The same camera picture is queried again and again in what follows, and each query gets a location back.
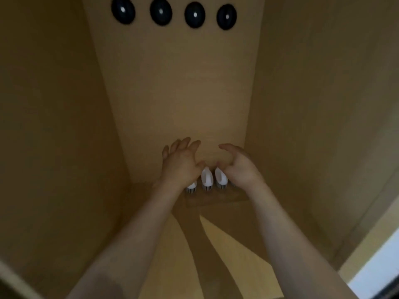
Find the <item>black knob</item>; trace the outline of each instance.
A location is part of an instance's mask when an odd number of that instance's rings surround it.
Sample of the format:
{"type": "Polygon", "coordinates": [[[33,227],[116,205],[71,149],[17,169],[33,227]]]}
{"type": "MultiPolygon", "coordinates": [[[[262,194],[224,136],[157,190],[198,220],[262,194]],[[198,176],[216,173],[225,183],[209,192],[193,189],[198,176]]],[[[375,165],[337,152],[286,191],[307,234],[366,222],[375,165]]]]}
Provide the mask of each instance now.
{"type": "Polygon", "coordinates": [[[225,4],[217,11],[216,20],[220,28],[229,30],[237,21],[237,11],[232,4],[225,4]]]}
{"type": "Polygon", "coordinates": [[[153,0],[150,14],[155,23],[165,26],[172,20],[172,7],[167,0],[153,0]]]}
{"type": "Polygon", "coordinates": [[[130,0],[112,0],[111,11],[122,24],[130,24],[136,17],[136,10],[130,0]]]}
{"type": "Polygon", "coordinates": [[[186,23],[191,28],[199,28],[205,21],[205,9],[200,2],[191,2],[184,11],[186,23]]]}

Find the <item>left hand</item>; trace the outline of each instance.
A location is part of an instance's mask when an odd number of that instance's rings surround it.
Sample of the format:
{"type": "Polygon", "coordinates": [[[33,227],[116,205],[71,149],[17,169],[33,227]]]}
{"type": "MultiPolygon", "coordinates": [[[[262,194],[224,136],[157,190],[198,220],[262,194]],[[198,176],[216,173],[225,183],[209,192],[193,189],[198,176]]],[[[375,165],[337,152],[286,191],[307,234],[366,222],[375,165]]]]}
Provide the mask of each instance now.
{"type": "Polygon", "coordinates": [[[162,172],[159,184],[172,191],[183,191],[201,175],[205,168],[205,161],[196,163],[195,154],[201,141],[194,141],[191,145],[190,137],[176,140],[170,147],[166,145],[162,151],[162,172]]]}

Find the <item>hand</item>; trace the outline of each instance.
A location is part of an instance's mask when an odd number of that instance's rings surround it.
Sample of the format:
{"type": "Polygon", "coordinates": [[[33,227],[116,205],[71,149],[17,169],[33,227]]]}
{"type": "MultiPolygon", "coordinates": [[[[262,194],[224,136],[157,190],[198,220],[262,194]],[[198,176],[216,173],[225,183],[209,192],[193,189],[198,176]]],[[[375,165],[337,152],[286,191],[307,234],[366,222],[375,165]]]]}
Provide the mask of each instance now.
{"type": "Polygon", "coordinates": [[[233,156],[233,163],[231,165],[220,161],[217,162],[219,169],[226,174],[232,183],[246,192],[250,191],[252,187],[265,183],[257,167],[241,147],[224,143],[220,144],[219,148],[230,152],[233,156]]]}
{"type": "Polygon", "coordinates": [[[166,145],[162,151],[162,173],[159,183],[172,191],[183,191],[201,175],[205,161],[196,163],[196,152],[201,141],[188,145],[190,138],[176,140],[170,147],[166,145]]]}

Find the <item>cardboard wall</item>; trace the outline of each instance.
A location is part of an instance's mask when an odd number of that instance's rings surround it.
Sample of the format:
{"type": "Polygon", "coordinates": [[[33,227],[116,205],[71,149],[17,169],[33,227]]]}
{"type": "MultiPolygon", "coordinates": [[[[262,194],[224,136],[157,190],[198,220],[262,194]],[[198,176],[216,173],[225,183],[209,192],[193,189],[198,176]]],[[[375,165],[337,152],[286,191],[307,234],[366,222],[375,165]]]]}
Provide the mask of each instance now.
{"type": "Polygon", "coordinates": [[[398,13],[398,0],[265,2],[245,148],[335,249],[399,164],[398,13]]]}
{"type": "Polygon", "coordinates": [[[155,24],[152,0],[131,0],[136,18],[120,24],[111,0],[83,0],[131,179],[157,178],[161,151],[176,138],[202,140],[198,159],[227,157],[217,145],[243,145],[264,0],[197,0],[205,23],[184,20],[192,0],[168,0],[173,18],[155,24]],[[237,9],[229,31],[216,23],[226,3],[237,9]]]}
{"type": "Polygon", "coordinates": [[[2,0],[0,258],[63,298],[130,181],[81,0],[2,0]]]}

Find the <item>forearm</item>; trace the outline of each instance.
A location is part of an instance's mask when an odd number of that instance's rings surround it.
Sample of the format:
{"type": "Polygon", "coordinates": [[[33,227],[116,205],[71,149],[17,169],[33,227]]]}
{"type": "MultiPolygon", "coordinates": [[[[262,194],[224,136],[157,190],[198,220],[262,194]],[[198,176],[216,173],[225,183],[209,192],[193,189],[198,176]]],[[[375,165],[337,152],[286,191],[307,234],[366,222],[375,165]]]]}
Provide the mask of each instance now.
{"type": "Polygon", "coordinates": [[[355,299],[351,289],[302,234],[266,184],[247,192],[287,299],[355,299]]]}
{"type": "Polygon", "coordinates": [[[104,283],[119,288],[129,298],[137,298],[177,196],[177,191],[164,185],[154,189],[151,198],[97,258],[68,298],[97,299],[106,293],[95,291],[104,283]]]}

